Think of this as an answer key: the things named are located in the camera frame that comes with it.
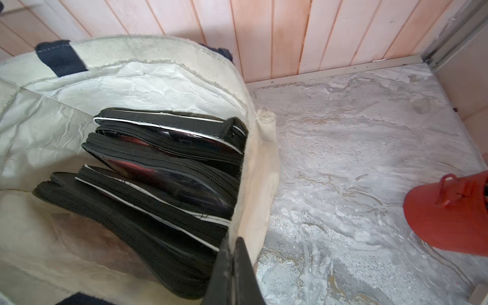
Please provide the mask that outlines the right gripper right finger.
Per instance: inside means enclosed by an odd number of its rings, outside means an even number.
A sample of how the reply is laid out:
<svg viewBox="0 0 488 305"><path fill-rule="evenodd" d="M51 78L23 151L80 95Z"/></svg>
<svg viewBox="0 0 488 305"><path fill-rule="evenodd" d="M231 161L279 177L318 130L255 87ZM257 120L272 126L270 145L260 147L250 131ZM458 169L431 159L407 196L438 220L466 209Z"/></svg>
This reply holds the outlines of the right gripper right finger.
<svg viewBox="0 0 488 305"><path fill-rule="evenodd" d="M261 294L249 253L242 237L238 237L233 254L233 273L235 286L235 304L266 305Z"/></svg>

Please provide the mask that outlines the red pencil cup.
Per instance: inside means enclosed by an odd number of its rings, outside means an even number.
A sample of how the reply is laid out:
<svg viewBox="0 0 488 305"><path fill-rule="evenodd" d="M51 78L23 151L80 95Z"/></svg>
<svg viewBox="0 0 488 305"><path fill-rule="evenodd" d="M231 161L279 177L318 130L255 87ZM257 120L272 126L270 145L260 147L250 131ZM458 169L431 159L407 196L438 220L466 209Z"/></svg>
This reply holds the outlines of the red pencil cup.
<svg viewBox="0 0 488 305"><path fill-rule="evenodd" d="M443 176L410 190L403 204L413 232L441 250L487 256L487 172Z"/></svg>

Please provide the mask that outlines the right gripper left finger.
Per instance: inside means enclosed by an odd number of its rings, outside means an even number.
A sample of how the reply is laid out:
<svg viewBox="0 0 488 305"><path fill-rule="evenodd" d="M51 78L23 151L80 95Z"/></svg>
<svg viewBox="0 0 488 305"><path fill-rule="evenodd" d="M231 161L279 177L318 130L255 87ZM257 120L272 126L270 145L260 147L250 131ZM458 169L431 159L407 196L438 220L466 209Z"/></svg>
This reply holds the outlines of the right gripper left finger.
<svg viewBox="0 0 488 305"><path fill-rule="evenodd" d="M233 258L226 236L219 248L202 305L231 304Z"/></svg>

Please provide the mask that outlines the red paddle case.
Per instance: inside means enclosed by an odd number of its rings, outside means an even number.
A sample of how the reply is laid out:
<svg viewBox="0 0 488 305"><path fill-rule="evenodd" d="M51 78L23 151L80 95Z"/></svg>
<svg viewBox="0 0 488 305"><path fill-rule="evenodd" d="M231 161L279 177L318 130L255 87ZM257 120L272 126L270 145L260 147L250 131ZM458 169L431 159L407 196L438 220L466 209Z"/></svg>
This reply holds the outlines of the red paddle case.
<svg viewBox="0 0 488 305"><path fill-rule="evenodd" d="M90 133L81 147L128 179L159 189L215 216L230 219L234 214L240 182L225 172L97 133Z"/></svg>
<svg viewBox="0 0 488 305"><path fill-rule="evenodd" d="M220 148L215 143L188 136L172 136L157 128L128 123L105 123L97 127L95 132L155 147L171 156L196 160L225 172L238 171L243 163L243 155Z"/></svg>
<svg viewBox="0 0 488 305"><path fill-rule="evenodd" d="M237 117L222 119L194 113L106 108L94 117L98 125L109 121L133 123L209 139L241 155L244 154L249 134L246 125Z"/></svg>

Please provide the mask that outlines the cream canvas tote bag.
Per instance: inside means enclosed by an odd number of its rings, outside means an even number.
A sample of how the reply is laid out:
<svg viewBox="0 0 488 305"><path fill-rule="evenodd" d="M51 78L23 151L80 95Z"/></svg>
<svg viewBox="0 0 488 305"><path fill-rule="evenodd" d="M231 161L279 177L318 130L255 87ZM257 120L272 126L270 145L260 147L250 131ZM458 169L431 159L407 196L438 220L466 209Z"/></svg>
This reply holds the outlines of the cream canvas tote bag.
<svg viewBox="0 0 488 305"><path fill-rule="evenodd" d="M1 303L264 304L279 180L227 49L40 43L1 63Z"/></svg>

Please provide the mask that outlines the blue Deerway paddle case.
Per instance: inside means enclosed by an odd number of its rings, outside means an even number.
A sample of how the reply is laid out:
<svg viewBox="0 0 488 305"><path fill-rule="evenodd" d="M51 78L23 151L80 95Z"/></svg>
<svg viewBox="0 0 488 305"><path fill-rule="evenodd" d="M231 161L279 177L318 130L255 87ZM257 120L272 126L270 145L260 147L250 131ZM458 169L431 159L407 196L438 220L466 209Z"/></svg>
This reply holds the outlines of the blue Deerway paddle case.
<svg viewBox="0 0 488 305"><path fill-rule="evenodd" d="M84 165L75 179L180 231L215 252L227 235L229 219L214 216L202 208L111 170Z"/></svg>

